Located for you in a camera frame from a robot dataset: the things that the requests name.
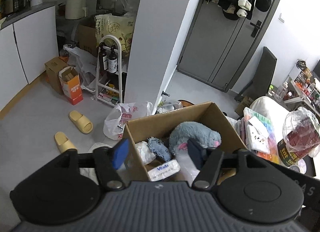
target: stuffed toy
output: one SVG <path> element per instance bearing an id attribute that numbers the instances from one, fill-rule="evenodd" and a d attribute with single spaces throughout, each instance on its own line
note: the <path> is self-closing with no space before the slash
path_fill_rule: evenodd
<path id="1" fill-rule="evenodd" d="M 217 148 L 221 144 L 218 132 L 198 122 L 182 122 L 170 134 L 170 152 L 175 154 L 178 150 L 187 150 L 189 138 L 195 139 L 203 148 Z"/>
<path id="2" fill-rule="evenodd" d="M 163 142 L 154 137 L 148 138 L 148 147 L 156 156 L 160 157 L 165 162 L 169 162 L 171 160 L 171 154 L 167 147 L 163 144 Z"/>

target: gray door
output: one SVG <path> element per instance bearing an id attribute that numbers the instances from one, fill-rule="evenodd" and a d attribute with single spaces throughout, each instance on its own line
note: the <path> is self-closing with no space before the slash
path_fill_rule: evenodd
<path id="1" fill-rule="evenodd" d="M 202 2 L 179 71 L 208 82 L 235 29 L 237 21 L 226 19 L 215 3 Z"/>
<path id="2" fill-rule="evenodd" d="M 240 69 L 245 68 L 244 63 L 249 62 L 248 56 L 258 46 L 278 2 L 279 0 L 273 2 L 269 12 L 261 12 L 255 8 L 250 21 L 244 18 L 232 21 L 224 17 L 222 9 L 215 3 L 207 4 L 200 0 L 201 8 L 191 24 L 178 70 L 227 91 L 235 83 L 234 79 Z M 255 37 L 252 37 L 255 29 L 252 24 L 257 25 L 258 21 L 260 28 Z"/>
<path id="3" fill-rule="evenodd" d="M 260 32 L 259 29 L 256 36 L 252 37 L 251 34 L 255 27 L 250 23 L 257 24 L 258 21 L 261 23 L 264 22 L 267 14 L 268 12 L 261 12 L 255 8 L 252 13 L 252 19 L 242 22 L 242 27 L 231 49 L 227 51 L 224 58 L 220 59 L 209 78 L 209 82 L 211 82 L 213 86 L 221 90 L 227 87 Z"/>

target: table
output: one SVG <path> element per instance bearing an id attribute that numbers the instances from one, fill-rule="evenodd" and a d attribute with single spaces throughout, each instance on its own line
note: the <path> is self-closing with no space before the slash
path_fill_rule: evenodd
<path id="1" fill-rule="evenodd" d="M 297 98 L 292 98 L 289 100 L 284 101 L 286 105 L 290 105 L 293 103 L 303 102 L 305 103 L 318 117 L 320 117 L 320 113 L 314 108 L 314 106 L 311 104 L 310 99 L 297 87 L 295 82 L 292 80 L 291 85 L 295 89 L 296 93 L 298 94 Z"/>

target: black cap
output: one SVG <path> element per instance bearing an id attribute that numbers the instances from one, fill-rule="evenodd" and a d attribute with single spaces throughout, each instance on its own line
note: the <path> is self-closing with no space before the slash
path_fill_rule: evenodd
<path id="1" fill-rule="evenodd" d="M 267 12 L 271 7 L 271 0 L 256 0 L 256 8 L 262 12 Z"/>
<path id="2" fill-rule="evenodd" d="M 224 15 L 224 17 L 226 19 L 233 20 L 233 21 L 239 19 L 238 15 L 236 13 L 230 14 L 230 13 L 227 13 L 226 11 L 224 11 L 224 10 L 222 10 L 222 12 L 223 12 L 223 15 Z"/>

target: door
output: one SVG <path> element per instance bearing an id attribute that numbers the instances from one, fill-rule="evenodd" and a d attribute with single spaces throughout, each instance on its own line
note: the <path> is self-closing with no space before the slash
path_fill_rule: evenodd
<path id="1" fill-rule="evenodd" d="M 181 52 L 178 70 L 227 91 L 268 16 L 272 18 L 273 13 L 255 8 L 250 21 L 245 18 L 232 21 L 224 17 L 215 3 L 204 2 L 189 31 L 190 38 L 186 39 L 185 49 Z"/>
<path id="2" fill-rule="evenodd" d="M 224 52 L 240 20 L 231 21 L 223 16 L 215 3 L 203 2 L 188 44 L 179 64 L 179 71 L 207 82 Z"/>
<path id="3" fill-rule="evenodd" d="M 13 24 L 21 63 L 30 84 L 44 72 L 44 64 L 59 56 L 55 6 L 31 14 Z"/>
<path id="4" fill-rule="evenodd" d="M 0 31 L 0 111 L 28 83 L 20 62 L 13 26 Z"/>
<path id="5" fill-rule="evenodd" d="M 225 57 L 221 58 L 209 78 L 209 82 L 212 83 L 214 87 L 225 90 L 228 86 L 253 42 L 258 37 L 267 14 L 268 12 L 261 12 L 255 8 L 252 13 L 252 19 L 250 21 L 246 19 L 242 22 L 240 31 L 230 50 L 226 52 Z"/>

